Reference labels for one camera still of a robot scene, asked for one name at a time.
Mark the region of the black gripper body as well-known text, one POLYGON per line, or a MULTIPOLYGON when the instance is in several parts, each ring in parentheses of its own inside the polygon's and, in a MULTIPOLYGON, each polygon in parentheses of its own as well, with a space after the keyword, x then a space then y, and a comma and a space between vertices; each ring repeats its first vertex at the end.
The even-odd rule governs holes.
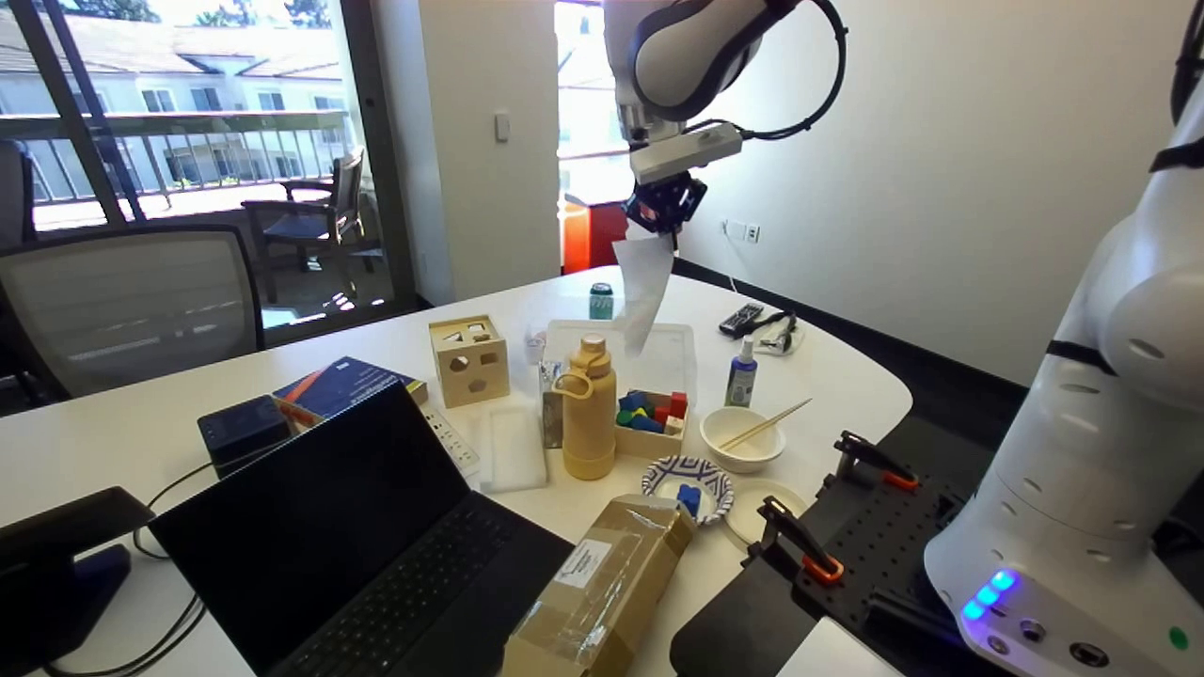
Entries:
POLYGON ((624 215, 658 237, 673 237, 694 215, 703 197, 703 181, 694 181, 693 175, 678 175, 665 181, 634 186, 624 215))

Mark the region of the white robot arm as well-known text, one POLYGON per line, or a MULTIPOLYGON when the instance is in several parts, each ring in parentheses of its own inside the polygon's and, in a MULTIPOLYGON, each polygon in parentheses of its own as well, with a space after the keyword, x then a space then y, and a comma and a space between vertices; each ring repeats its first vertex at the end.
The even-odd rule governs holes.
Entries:
MULTIPOLYGON (((705 104, 758 38, 825 0, 600 0, 629 215, 678 237, 693 177, 747 141, 705 104)), ((1097 241, 970 502, 922 551, 965 652, 1019 677, 1204 677, 1204 607, 1152 539, 1204 470, 1204 13, 1168 142, 1097 241)))

